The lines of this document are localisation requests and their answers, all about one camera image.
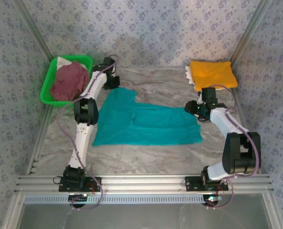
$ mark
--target orange towel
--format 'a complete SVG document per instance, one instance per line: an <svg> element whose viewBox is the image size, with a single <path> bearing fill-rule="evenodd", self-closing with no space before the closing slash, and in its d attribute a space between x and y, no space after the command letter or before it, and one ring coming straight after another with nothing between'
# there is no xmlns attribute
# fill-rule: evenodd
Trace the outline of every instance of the orange towel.
<svg viewBox="0 0 283 229"><path fill-rule="evenodd" d="M216 63L191 61L189 66L197 92L214 84L221 84L228 88L238 86L230 61Z"/></svg>

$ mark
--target red cloth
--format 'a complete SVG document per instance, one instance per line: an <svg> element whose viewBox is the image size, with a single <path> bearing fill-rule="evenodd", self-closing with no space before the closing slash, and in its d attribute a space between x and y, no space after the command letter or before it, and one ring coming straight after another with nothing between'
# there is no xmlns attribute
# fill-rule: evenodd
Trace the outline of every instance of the red cloth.
<svg viewBox="0 0 283 229"><path fill-rule="evenodd" d="M51 86L51 95L56 101L71 101L84 91L88 81L88 70L74 61L57 70L55 82Z"/></svg>

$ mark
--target teal cloth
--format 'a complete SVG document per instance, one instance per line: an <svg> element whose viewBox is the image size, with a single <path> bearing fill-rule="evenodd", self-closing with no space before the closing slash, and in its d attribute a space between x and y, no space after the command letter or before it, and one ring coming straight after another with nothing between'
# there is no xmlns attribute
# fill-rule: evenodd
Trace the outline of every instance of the teal cloth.
<svg viewBox="0 0 283 229"><path fill-rule="evenodd" d="M99 111L93 146L165 146L202 141L196 118L183 107L137 103L136 94L125 88L109 93Z"/></svg>

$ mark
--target metal bar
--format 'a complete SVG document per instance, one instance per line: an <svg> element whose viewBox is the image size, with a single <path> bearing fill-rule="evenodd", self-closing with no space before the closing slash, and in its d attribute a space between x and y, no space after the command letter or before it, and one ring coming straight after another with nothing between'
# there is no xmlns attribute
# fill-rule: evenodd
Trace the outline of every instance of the metal bar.
<svg viewBox="0 0 283 229"><path fill-rule="evenodd" d="M33 148L33 152L32 152L32 156L30 158L28 167L27 167L27 171L26 174L30 175L32 172L32 167L33 167L33 163L39 158L40 156L40 152L42 149L42 145L44 142L44 138L48 129L48 126L50 124L50 120L51 120L51 113L52 113L52 106L48 105L46 107L45 110L45 114L44 114L44 118L42 120L41 126L40 126L40 130L35 142L35 146Z"/></svg>
<svg viewBox="0 0 283 229"><path fill-rule="evenodd" d="M212 194L212 191L186 192L182 184L188 175L97 175L102 177L105 194ZM55 176L21 176L15 187L16 193L58 194L59 185L54 184ZM232 179L236 193L263 193L273 191L268 175Z"/></svg>
<svg viewBox="0 0 283 229"><path fill-rule="evenodd" d="M69 204L69 195L26 195L24 204ZM100 195L88 196L83 204L96 204ZM200 204L205 203L203 195L108 195L101 204Z"/></svg>
<svg viewBox="0 0 283 229"><path fill-rule="evenodd" d="M267 11L272 1L273 0L260 0L235 50L233 51L232 55L229 58L230 62L232 63L232 68L235 67L235 65L238 63L245 47L247 46L250 39L252 38L252 35L257 29L260 21L262 20L262 17L264 16L265 12Z"/></svg>
<svg viewBox="0 0 283 229"><path fill-rule="evenodd" d="M25 195L22 194L17 194L12 196L1 229L17 228L24 199L25 199Z"/></svg>
<svg viewBox="0 0 283 229"><path fill-rule="evenodd" d="M273 229L283 229L283 216L274 193L263 193L263 200Z"/></svg>
<svg viewBox="0 0 283 229"><path fill-rule="evenodd" d="M246 123L246 119L245 119L245 117L244 117L244 113L243 113L242 108L241 108L241 103L240 103L240 99L239 99L238 93L237 93L237 91L234 90L234 89L231 89L231 90L232 90L232 92L233 92L233 94L234 94L234 96L235 96L235 100L237 101L237 107L236 107L236 109L237 109L237 112L238 112L238 115L239 115L240 123L241 123L241 125L242 125L243 127L245 127L245 128L248 129L247 123Z"/></svg>
<svg viewBox="0 0 283 229"><path fill-rule="evenodd" d="M19 11L19 14L21 15L21 17L23 18L23 20L25 21L28 29L30 30L35 42L38 44L40 50L42 51L42 53L44 54L45 58L51 62L51 60L53 59L53 55L51 53L51 51L49 50L48 46L46 45L40 30L38 29L38 27L36 26L35 22L33 21L33 18L31 16L31 14L29 13L26 5L24 4L24 2L22 0L12 0L12 2L14 3L14 5L16 6L17 10Z"/></svg>

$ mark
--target glass panel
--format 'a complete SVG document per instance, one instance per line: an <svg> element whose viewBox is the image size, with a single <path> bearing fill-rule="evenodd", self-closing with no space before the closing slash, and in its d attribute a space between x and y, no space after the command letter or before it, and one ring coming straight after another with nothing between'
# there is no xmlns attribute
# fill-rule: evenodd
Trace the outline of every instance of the glass panel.
<svg viewBox="0 0 283 229"><path fill-rule="evenodd" d="M18 229L269 229L261 194L235 195L222 209L201 204L100 205L72 211L69 205L25 205Z"/></svg>

